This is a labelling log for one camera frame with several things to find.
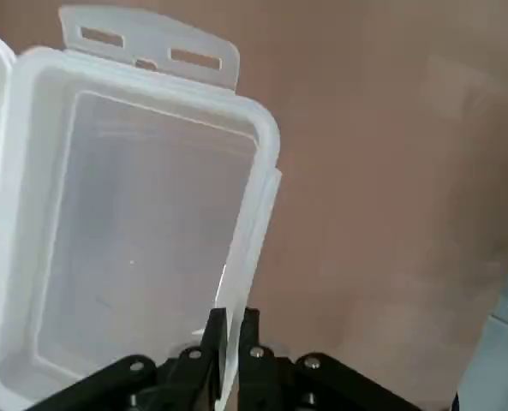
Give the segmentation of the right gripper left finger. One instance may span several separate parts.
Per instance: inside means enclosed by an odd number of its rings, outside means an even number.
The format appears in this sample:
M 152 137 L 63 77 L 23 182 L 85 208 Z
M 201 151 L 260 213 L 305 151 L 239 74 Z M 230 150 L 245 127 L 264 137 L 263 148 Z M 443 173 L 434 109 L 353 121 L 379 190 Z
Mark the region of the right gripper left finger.
M 198 345 L 161 365 L 142 354 L 123 357 L 30 409 L 214 410 L 223 391 L 226 344 L 226 310 L 213 308 Z

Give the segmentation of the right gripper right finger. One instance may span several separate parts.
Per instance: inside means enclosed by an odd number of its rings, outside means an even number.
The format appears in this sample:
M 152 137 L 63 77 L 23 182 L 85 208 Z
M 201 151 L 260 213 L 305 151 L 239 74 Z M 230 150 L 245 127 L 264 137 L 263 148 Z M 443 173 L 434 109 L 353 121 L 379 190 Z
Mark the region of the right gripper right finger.
M 260 311 L 246 308 L 238 349 L 239 410 L 417 411 L 419 408 L 320 352 L 293 361 L 260 342 Z

